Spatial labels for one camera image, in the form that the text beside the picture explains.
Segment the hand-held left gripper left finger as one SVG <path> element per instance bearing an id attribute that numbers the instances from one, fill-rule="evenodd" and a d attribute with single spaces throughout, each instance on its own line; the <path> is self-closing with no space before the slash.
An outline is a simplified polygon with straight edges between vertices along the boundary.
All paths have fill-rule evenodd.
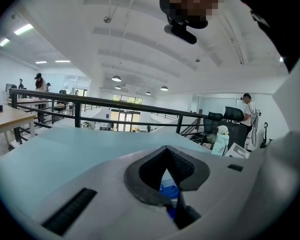
<path id="1" fill-rule="evenodd" d="M 66 240 L 159 240 L 178 231 L 165 207 L 137 200 L 124 182 L 126 168 L 156 151 L 141 150 L 102 162 L 61 185 L 44 199 L 34 219 L 46 222 L 83 188 L 96 191 L 63 235 Z"/>

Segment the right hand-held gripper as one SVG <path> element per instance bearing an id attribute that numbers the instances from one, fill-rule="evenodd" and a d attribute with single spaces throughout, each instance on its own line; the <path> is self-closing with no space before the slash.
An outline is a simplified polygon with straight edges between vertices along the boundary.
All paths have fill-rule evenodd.
<path id="1" fill-rule="evenodd" d="M 233 157 L 233 158 L 240 158 L 240 159 L 248 159 L 249 156 L 250 153 L 236 143 L 233 143 L 230 149 L 225 154 L 225 157 Z"/>

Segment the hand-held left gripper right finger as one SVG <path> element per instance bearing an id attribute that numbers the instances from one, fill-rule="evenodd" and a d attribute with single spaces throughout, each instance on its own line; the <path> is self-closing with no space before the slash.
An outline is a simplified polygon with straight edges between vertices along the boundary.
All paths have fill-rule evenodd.
<path id="1" fill-rule="evenodd" d="M 185 204 L 200 218 L 166 240 L 239 240 L 237 234 L 244 225 L 238 219 L 256 181 L 259 155 L 252 152 L 244 159 L 182 147 L 177 150 L 205 162 L 210 174 L 197 190 L 182 194 Z"/>

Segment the black mesh office chair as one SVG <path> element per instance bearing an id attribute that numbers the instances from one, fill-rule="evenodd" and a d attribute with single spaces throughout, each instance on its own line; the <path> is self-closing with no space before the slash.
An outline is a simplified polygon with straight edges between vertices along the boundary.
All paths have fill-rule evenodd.
<path id="1" fill-rule="evenodd" d="M 247 129 L 243 124 L 240 124 L 243 119 L 244 113 L 239 108 L 225 107 L 223 120 L 219 121 L 217 126 L 226 126 L 228 129 L 228 149 L 230 149 L 233 143 L 242 148 L 245 146 Z"/>
<path id="2" fill-rule="evenodd" d="M 209 112 L 208 116 L 203 119 L 204 131 L 201 143 L 214 144 L 218 126 L 223 122 L 223 115 L 221 113 Z"/>

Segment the black kick scooter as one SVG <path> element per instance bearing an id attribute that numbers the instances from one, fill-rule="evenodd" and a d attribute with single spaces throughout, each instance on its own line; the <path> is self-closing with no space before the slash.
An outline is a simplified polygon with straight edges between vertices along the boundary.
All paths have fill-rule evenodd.
<path id="1" fill-rule="evenodd" d="M 272 142 L 272 139 L 267 138 L 267 129 L 268 129 L 269 124 L 267 122 L 264 123 L 263 127 L 264 127 L 264 133 L 263 133 L 263 137 L 262 137 L 262 142 L 260 143 L 259 148 L 260 149 L 264 149 L 267 147 L 268 144 L 270 144 Z"/>

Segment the glass entrance doors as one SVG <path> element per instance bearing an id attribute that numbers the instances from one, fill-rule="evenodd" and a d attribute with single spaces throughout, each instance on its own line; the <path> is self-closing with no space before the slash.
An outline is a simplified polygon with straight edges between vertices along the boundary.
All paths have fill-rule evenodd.
<path id="1" fill-rule="evenodd" d="M 132 104 L 143 104 L 142 98 L 137 98 L 133 96 L 126 96 L 121 94 L 113 94 L 112 99 L 114 101 L 132 103 Z M 114 123 L 111 128 L 116 132 L 136 132 L 140 129 L 140 126 L 136 124 L 129 123 L 139 123 L 141 118 L 141 112 L 133 109 L 122 109 L 122 108 L 112 108 L 110 119 L 112 121 L 120 121 L 124 123 Z"/>

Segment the black curved railing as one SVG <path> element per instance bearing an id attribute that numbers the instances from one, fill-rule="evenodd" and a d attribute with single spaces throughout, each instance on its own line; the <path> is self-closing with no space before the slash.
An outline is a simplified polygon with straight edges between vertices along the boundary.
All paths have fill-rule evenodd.
<path id="1" fill-rule="evenodd" d="M 160 127 L 176 127 L 176 133 L 182 136 L 189 136 L 193 128 L 204 126 L 203 120 L 207 115 L 185 112 L 174 109 L 167 109 L 149 105 L 133 104 L 128 102 L 107 100 L 94 97 L 85 97 L 78 95 L 69 95 L 62 93 L 51 93 L 41 91 L 30 91 L 26 89 L 11 88 L 9 90 L 10 104 L 12 108 L 25 109 L 29 112 L 42 112 L 44 116 L 50 115 L 51 122 L 55 118 L 68 118 L 74 120 L 76 128 L 81 127 L 81 121 L 124 124 L 122 121 L 115 121 L 110 119 L 93 118 L 91 116 L 83 116 L 82 111 L 88 106 L 91 108 L 118 108 L 118 109 L 132 109 L 140 112 L 164 114 L 177 116 L 177 123 L 150 123 L 150 122 L 126 122 L 126 124 L 133 124 L 138 126 L 160 126 Z"/>

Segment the wooden desk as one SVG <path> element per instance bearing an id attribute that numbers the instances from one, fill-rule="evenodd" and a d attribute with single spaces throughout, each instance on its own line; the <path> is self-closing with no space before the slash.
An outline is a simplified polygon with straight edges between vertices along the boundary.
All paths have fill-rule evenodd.
<path id="1" fill-rule="evenodd" d="M 30 113 L 20 111 L 7 105 L 2 106 L 0 111 L 0 134 L 4 134 L 8 148 L 13 147 L 8 139 L 7 132 L 10 130 L 19 130 L 26 124 L 29 125 L 30 137 L 36 136 L 35 133 L 35 116 Z"/>

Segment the person's black clothing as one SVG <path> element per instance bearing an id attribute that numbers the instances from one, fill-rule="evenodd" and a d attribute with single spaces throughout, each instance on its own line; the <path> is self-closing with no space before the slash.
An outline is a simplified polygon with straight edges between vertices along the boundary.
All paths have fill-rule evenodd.
<path id="1" fill-rule="evenodd" d="M 247 5 L 289 72 L 300 58 L 300 0 L 239 0 Z"/>

